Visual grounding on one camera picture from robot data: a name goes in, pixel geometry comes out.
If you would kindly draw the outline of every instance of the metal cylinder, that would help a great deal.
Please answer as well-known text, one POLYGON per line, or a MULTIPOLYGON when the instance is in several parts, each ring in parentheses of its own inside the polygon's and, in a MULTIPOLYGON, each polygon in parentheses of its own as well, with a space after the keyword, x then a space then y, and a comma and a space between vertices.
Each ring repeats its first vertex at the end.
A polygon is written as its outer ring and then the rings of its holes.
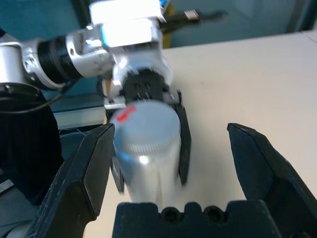
POLYGON ((159 101, 134 102, 111 118, 114 158, 133 202, 170 206, 178 186, 180 121, 159 101))
POLYGON ((0 47, 0 83, 27 84, 19 48, 0 47))

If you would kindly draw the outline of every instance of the black cloth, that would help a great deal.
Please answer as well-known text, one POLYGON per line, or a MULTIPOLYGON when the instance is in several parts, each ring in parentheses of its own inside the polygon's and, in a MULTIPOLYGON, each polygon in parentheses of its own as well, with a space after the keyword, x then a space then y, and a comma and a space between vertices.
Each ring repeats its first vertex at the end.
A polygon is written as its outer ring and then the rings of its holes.
POLYGON ((49 107, 0 114, 0 168, 33 205, 42 203, 63 162, 57 122, 49 107))

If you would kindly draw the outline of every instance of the black cable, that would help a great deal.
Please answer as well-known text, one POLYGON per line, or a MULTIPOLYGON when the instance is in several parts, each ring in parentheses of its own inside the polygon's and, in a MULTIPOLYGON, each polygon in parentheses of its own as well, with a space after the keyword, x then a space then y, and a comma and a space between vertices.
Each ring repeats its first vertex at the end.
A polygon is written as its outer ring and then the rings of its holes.
POLYGON ((100 76, 96 84, 97 93, 101 98, 107 98, 107 96, 104 94, 102 82, 103 82, 103 78, 100 76))
POLYGON ((41 110, 41 109, 53 104, 58 99, 60 99, 66 92, 68 92, 75 85, 75 83, 76 83, 76 81, 73 81, 69 85, 63 87, 63 89, 60 91, 59 94, 57 94, 55 97, 51 98, 46 103, 43 103, 37 107, 22 110, 22 111, 0 111, 0 114, 25 114, 25 113, 32 113, 32 112, 36 112, 38 110, 41 110))
POLYGON ((197 10, 189 10, 180 14, 165 17, 166 22, 160 23, 160 28, 163 34, 167 34, 180 28, 197 25, 202 22, 222 21, 227 16, 228 12, 224 10, 214 11, 207 14, 203 14, 197 10))

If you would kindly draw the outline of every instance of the red label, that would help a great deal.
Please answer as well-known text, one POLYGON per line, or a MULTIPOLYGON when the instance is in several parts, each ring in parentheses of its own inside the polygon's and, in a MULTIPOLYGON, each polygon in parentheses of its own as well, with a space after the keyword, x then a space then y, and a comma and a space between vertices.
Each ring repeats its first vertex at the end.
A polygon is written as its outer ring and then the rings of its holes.
POLYGON ((117 115, 115 118, 118 120, 118 122, 123 123, 128 119, 129 114, 136 111, 135 105, 129 106, 126 108, 120 115, 117 115))

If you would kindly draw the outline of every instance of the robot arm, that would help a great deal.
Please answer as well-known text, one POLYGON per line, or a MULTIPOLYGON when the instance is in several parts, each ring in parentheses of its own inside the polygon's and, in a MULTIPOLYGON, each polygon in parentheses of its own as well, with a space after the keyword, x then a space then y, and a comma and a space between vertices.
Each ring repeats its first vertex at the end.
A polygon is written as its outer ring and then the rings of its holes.
MULTIPOLYGON (((103 0, 90 5, 90 25, 49 41, 20 42, 1 30, 2 113, 39 110, 58 100, 78 79, 109 72, 121 88, 128 74, 138 74, 143 69, 155 72, 170 85, 172 70, 161 53, 161 29, 176 30, 200 23, 205 18, 192 10, 165 21, 161 12, 158 0, 103 0), (39 89, 60 90, 60 95, 34 107, 39 89), (29 104, 31 109, 17 111, 19 102, 29 104)), ((226 12, 211 16, 207 20, 216 21, 223 19, 226 12)))

